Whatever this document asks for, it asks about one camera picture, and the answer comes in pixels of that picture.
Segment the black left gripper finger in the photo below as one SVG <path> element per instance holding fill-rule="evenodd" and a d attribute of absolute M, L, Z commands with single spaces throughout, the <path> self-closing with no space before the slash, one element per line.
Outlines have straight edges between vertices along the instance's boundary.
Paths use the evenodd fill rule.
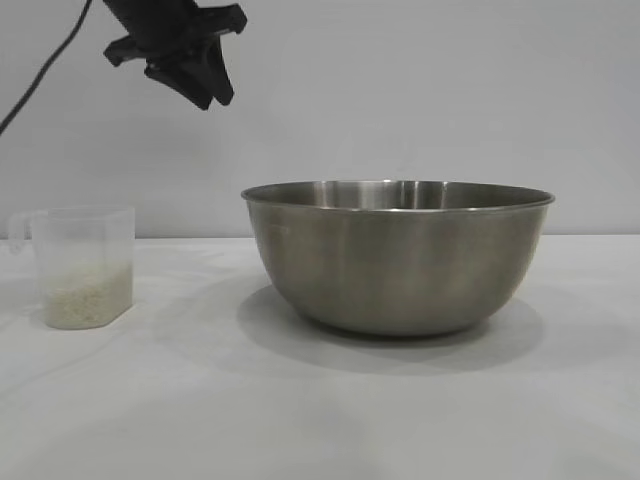
<path fill-rule="evenodd" d="M 231 103 L 234 89 L 227 73 L 219 36 L 211 38 L 197 50 L 195 76 L 199 86 L 196 94 L 198 106 L 210 106 L 213 100 L 222 106 Z"/>
<path fill-rule="evenodd" d="M 208 78 L 195 63 L 180 59 L 148 61 L 144 74 L 182 95 L 199 109 L 207 110 L 210 107 L 212 93 Z"/>

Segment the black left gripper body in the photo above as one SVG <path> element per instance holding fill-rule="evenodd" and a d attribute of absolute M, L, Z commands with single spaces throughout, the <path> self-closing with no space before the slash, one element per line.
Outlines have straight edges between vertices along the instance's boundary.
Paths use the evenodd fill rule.
<path fill-rule="evenodd" d="M 104 51 L 115 67 L 134 59 L 189 53 L 223 35 L 240 34 L 247 25 L 247 16 L 237 3 L 201 7 L 194 1 L 111 0 L 105 5 L 127 31 Z"/>

